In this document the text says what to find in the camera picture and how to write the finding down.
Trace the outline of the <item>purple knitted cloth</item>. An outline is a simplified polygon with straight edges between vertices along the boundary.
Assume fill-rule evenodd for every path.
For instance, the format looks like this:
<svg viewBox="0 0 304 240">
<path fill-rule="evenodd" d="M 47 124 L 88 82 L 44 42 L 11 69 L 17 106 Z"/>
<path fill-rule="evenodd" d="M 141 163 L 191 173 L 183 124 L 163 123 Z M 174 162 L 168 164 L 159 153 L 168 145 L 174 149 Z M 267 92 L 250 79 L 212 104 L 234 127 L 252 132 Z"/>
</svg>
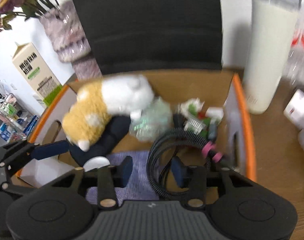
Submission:
<svg viewBox="0 0 304 240">
<path fill-rule="evenodd" d="M 115 166 L 120 165 L 126 156 L 131 156 L 133 160 L 133 170 L 127 186 L 115 188 L 119 205 L 122 205 L 125 200 L 159 200 L 146 175 L 148 155 L 148 151 L 130 151 L 106 156 L 110 164 Z"/>
</svg>

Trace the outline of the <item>black cable pink tie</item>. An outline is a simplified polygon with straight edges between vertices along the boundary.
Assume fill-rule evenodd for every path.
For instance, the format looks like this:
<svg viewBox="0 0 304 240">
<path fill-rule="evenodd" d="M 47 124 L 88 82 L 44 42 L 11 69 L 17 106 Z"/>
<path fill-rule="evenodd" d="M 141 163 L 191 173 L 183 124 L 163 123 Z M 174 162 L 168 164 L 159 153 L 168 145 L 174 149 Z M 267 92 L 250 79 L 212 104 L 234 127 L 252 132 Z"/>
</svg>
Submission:
<svg viewBox="0 0 304 240">
<path fill-rule="evenodd" d="M 152 189 L 161 199 L 182 201 L 188 196 L 188 190 L 184 192 L 171 192 L 167 190 L 167 179 L 170 172 L 172 172 L 180 188 L 188 187 L 191 174 L 194 172 L 194 166 L 185 167 L 177 156 L 179 150 L 184 147 L 199 149 L 206 159 L 205 168 L 207 170 L 210 169 L 211 163 L 220 163 L 225 159 L 225 156 L 216 150 L 216 145 L 213 141 L 199 134 L 195 134 L 192 131 L 185 131 L 182 128 L 173 128 L 166 131 L 154 141 L 146 163 L 148 181 Z M 156 180 L 154 176 L 155 165 L 164 152 L 171 148 L 174 149 L 173 155 L 160 172 L 159 179 Z"/>
</svg>

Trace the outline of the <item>dark navy plush toy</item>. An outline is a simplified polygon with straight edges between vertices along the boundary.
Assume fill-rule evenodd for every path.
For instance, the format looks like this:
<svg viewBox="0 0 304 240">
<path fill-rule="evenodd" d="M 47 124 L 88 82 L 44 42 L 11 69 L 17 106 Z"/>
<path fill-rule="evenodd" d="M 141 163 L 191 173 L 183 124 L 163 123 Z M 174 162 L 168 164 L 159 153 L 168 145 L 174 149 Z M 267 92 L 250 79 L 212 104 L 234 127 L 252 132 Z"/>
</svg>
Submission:
<svg viewBox="0 0 304 240">
<path fill-rule="evenodd" d="M 83 166 L 89 159 L 107 156 L 127 135 L 130 123 L 129 116 L 113 117 L 105 127 L 100 139 L 87 152 L 83 152 L 76 145 L 69 143 L 69 152 L 72 158 L 79 166 Z"/>
</svg>

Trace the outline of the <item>green white packet cluster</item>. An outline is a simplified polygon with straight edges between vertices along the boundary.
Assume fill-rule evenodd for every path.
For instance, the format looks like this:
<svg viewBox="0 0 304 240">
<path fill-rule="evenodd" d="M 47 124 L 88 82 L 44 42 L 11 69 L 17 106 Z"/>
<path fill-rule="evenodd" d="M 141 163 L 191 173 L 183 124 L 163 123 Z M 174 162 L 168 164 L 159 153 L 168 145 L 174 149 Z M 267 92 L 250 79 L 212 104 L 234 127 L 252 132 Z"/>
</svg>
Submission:
<svg viewBox="0 0 304 240">
<path fill-rule="evenodd" d="M 183 128 L 207 140 L 216 142 L 218 126 L 223 120 L 224 110 L 221 107 L 208 107 L 202 111 L 204 102 L 199 98 L 192 98 L 178 106 L 179 113 L 183 116 Z"/>
</svg>

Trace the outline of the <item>yellow white plush toy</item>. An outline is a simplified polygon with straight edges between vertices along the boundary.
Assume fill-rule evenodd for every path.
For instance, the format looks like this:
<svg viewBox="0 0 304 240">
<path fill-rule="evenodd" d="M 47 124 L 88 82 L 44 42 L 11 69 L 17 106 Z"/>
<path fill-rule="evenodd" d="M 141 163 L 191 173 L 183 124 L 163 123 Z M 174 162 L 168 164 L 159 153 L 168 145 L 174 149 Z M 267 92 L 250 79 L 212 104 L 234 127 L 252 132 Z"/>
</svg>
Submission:
<svg viewBox="0 0 304 240">
<path fill-rule="evenodd" d="M 63 131 L 71 144 L 87 152 L 100 139 L 113 116 L 138 120 L 154 97 L 143 75 L 95 79 L 78 90 L 76 103 L 63 117 Z"/>
</svg>

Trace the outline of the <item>iridescent packet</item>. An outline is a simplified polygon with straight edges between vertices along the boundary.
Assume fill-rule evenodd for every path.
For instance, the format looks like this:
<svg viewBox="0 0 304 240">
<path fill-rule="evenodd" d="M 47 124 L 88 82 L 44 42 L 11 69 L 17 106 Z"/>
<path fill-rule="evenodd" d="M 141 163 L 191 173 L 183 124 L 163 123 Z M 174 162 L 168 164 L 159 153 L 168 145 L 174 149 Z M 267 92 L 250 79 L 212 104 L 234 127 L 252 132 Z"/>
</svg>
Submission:
<svg viewBox="0 0 304 240">
<path fill-rule="evenodd" d="M 173 126 L 170 104 L 161 97 L 155 98 L 138 120 L 131 121 L 129 133 L 140 142 L 153 142 Z"/>
</svg>

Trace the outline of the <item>blue white boxes on floor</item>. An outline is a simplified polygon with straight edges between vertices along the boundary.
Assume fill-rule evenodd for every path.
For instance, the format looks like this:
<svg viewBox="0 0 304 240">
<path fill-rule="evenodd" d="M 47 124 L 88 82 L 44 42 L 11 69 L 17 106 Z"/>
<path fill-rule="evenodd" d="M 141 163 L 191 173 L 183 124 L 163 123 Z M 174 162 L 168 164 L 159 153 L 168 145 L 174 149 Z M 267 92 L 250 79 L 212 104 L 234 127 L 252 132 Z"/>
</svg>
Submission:
<svg viewBox="0 0 304 240">
<path fill-rule="evenodd" d="M 6 142 L 26 139 L 39 116 L 25 109 L 13 94 L 0 98 L 0 137 Z"/>
</svg>

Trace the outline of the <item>red orange cardboard box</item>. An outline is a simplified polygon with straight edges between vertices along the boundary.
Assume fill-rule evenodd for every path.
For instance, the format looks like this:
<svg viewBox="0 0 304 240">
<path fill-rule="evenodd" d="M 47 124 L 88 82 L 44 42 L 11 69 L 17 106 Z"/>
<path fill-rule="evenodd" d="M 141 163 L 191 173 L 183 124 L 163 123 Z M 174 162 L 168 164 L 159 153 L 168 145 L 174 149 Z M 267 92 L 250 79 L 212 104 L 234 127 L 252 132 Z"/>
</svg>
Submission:
<svg viewBox="0 0 304 240">
<path fill-rule="evenodd" d="M 156 70 L 144 72 L 155 91 L 155 102 L 142 116 L 131 122 L 129 133 L 107 153 L 148 150 L 152 142 L 174 127 L 173 115 L 183 110 L 189 114 L 192 99 L 204 102 L 202 113 L 214 119 L 219 108 L 224 115 L 218 124 L 217 149 L 229 154 L 236 170 L 256 181 L 256 154 L 254 136 L 241 80 L 231 72 L 205 70 Z M 74 81 L 64 85 L 51 105 L 44 111 L 31 133 L 28 142 L 49 144 L 66 138 L 60 124 L 64 114 L 76 102 L 76 92 L 90 80 Z M 15 176 L 22 185 L 40 187 L 57 178 L 63 171 L 76 167 L 72 152 L 63 152 L 45 160 L 32 160 L 21 168 Z"/>
</svg>

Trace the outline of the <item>green white milk carton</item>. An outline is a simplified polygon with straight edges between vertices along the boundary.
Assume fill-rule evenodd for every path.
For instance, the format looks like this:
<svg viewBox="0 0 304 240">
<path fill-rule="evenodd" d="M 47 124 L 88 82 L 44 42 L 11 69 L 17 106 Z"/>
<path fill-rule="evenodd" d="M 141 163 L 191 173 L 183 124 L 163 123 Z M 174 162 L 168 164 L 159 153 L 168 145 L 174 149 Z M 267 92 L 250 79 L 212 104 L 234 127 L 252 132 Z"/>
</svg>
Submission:
<svg viewBox="0 0 304 240">
<path fill-rule="evenodd" d="M 36 93 L 34 98 L 44 108 L 49 107 L 62 85 L 33 43 L 18 45 L 12 62 Z"/>
</svg>

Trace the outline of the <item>white power strip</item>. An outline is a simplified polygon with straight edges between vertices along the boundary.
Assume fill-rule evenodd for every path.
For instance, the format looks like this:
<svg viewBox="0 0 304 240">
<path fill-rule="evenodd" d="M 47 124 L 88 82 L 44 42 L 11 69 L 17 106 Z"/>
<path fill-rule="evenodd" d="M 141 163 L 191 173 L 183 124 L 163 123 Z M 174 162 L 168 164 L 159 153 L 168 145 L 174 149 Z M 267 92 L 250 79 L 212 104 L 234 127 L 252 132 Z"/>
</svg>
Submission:
<svg viewBox="0 0 304 240">
<path fill-rule="evenodd" d="M 295 91 L 283 114 L 298 129 L 304 128 L 304 92 L 302 90 Z"/>
</svg>

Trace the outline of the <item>purple marbled vase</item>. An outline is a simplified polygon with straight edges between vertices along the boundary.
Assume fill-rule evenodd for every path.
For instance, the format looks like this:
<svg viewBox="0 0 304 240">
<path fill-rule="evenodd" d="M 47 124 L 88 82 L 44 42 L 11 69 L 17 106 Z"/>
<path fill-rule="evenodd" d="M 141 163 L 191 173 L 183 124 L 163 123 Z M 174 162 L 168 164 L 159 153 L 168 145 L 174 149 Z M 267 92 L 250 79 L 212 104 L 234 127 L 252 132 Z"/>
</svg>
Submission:
<svg viewBox="0 0 304 240">
<path fill-rule="evenodd" d="M 39 19 L 62 63 L 70 63 L 79 80 L 101 76 L 72 0 L 52 8 Z"/>
</svg>

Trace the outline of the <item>water bottle pack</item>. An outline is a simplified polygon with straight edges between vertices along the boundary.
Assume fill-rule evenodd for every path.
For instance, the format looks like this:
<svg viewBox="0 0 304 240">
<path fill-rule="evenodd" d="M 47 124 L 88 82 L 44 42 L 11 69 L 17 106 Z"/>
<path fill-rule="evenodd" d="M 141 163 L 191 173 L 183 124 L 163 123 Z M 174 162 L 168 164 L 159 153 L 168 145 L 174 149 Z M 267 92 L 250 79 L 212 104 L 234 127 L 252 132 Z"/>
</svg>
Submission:
<svg viewBox="0 0 304 240">
<path fill-rule="evenodd" d="M 304 0 L 301 0 L 299 18 L 283 77 L 294 87 L 304 87 Z"/>
</svg>

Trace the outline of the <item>black paper bag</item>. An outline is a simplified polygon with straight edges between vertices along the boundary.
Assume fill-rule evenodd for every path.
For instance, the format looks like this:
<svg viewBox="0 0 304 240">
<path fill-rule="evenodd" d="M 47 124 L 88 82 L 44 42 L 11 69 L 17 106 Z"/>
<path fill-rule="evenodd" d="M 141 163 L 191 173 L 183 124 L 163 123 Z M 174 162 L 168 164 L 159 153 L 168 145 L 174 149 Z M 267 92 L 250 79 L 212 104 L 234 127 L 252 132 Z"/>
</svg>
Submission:
<svg viewBox="0 0 304 240">
<path fill-rule="evenodd" d="M 73 0 L 103 74 L 222 68 L 220 0 Z"/>
</svg>

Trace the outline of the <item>white thermos grey lid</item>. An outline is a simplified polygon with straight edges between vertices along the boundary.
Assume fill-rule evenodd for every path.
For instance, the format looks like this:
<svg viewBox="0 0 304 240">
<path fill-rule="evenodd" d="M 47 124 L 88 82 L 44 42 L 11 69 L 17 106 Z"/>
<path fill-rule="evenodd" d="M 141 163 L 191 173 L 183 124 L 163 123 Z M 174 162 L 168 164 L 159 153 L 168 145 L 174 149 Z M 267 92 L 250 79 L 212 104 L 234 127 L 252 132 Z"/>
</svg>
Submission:
<svg viewBox="0 0 304 240">
<path fill-rule="evenodd" d="M 277 90 L 292 44 L 299 7 L 284 0 L 252 0 L 251 39 L 243 86 L 247 109 L 264 113 Z"/>
</svg>

